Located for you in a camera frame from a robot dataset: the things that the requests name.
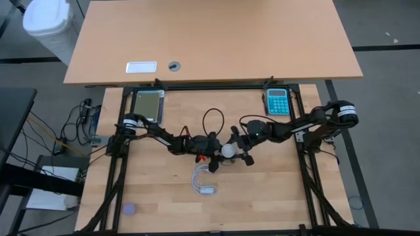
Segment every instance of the white sticker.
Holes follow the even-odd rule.
[[[343,107],[340,108],[340,111],[344,111],[344,110],[347,110],[347,109],[356,109],[356,108],[354,106],[343,106]]]
[[[160,137],[155,137],[155,139],[159,142],[161,142],[162,144],[165,144],[166,146],[170,146],[171,144],[169,142],[166,142],[165,140],[163,140]]]
[[[290,130],[290,132],[297,132],[297,131],[300,131],[300,130],[302,130],[302,129],[306,129],[306,128],[309,128],[309,127],[313,127],[314,125],[315,125],[315,124],[309,123],[309,124],[304,125],[304,126],[302,126],[302,127],[295,128],[294,130]]]
[[[354,110],[340,111],[340,112],[338,113],[338,116],[340,117],[340,116],[342,116],[342,115],[348,115],[348,114],[355,114],[355,115],[356,115],[356,111],[354,111]]]
[[[155,73],[157,62],[129,62],[125,68],[126,73]]]
[[[130,128],[132,130],[136,130],[138,123],[132,119],[124,119],[123,121],[124,125],[127,125],[127,128]]]

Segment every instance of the calculator keypad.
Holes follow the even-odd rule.
[[[268,111],[271,115],[289,115],[287,98],[281,96],[268,97]]]

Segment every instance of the wooden table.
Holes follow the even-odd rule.
[[[300,87],[305,111],[320,105],[316,85]],[[98,135],[114,134],[122,91],[122,88],[106,89]],[[167,92],[163,127],[177,135],[188,125],[192,136],[203,134],[203,114],[209,108],[219,108],[225,116],[224,129],[219,135],[224,143],[230,136],[229,127],[238,125],[242,115],[264,115],[261,93],[261,90]],[[289,117],[271,118],[289,121]],[[205,125],[207,130],[218,130],[220,114],[209,113]],[[333,152],[327,144],[323,144],[322,149]],[[193,191],[190,183],[194,156],[174,156],[153,139],[131,142],[123,204],[134,203],[137,212],[134,216],[121,215],[119,232],[296,229],[299,224],[310,227],[294,139],[281,144],[265,142],[249,153],[255,160],[253,166],[247,167],[243,161],[238,161],[229,167],[220,166],[215,174],[203,174],[209,183],[218,187],[216,195],[203,197]],[[98,151],[91,159],[102,154],[102,150]],[[335,158],[325,153],[316,154],[316,158],[325,196],[341,216],[351,222]],[[90,166],[76,229],[86,225],[100,206],[109,167],[109,157]],[[114,207],[110,207],[108,223]]]
[[[128,62],[155,73],[126,73]],[[172,72],[169,63],[179,62]],[[91,1],[65,83],[362,77],[332,0]]]

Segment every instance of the small purple cube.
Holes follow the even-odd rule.
[[[123,206],[123,214],[126,216],[132,216],[136,213],[136,205],[132,203],[125,203]]]

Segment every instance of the calculator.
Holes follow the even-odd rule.
[[[282,88],[270,88],[266,93],[267,112],[269,115],[289,115],[287,91]]]

